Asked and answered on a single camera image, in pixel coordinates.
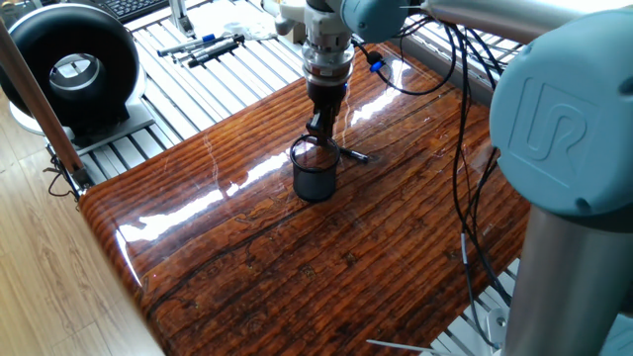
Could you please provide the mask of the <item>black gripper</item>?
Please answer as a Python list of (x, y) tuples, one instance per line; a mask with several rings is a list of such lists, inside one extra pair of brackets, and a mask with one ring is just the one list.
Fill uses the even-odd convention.
[(314, 108), (313, 116), (306, 123), (306, 129), (316, 138), (318, 144), (325, 144), (326, 138), (333, 137), (336, 118), (347, 94), (347, 83), (324, 86), (308, 81), (307, 92)]

